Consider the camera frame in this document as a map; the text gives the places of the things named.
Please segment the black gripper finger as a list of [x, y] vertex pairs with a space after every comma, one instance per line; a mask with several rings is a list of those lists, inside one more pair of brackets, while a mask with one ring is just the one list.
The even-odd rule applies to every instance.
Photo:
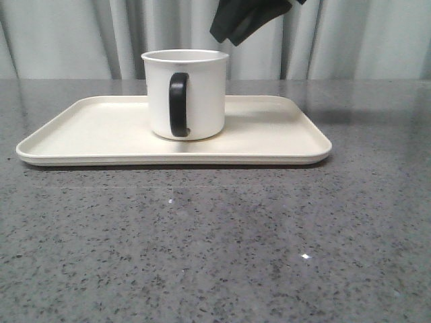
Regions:
[[219, 1], [210, 28], [211, 35], [219, 43], [226, 39], [231, 43], [244, 42], [259, 28], [258, 6], [259, 1]]
[[[260, 28], [263, 25], [265, 25], [267, 22], [270, 22], [271, 20], [281, 15], [284, 15], [285, 13], [289, 12], [289, 10], [291, 10], [292, 7], [293, 5], [291, 1], [284, 1], [284, 0], [259, 1], [259, 6], [256, 12], [258, 27]], [[238, 46], [239, 44], [242, 44], [242, 43], [233, 43], [234, 46]]]

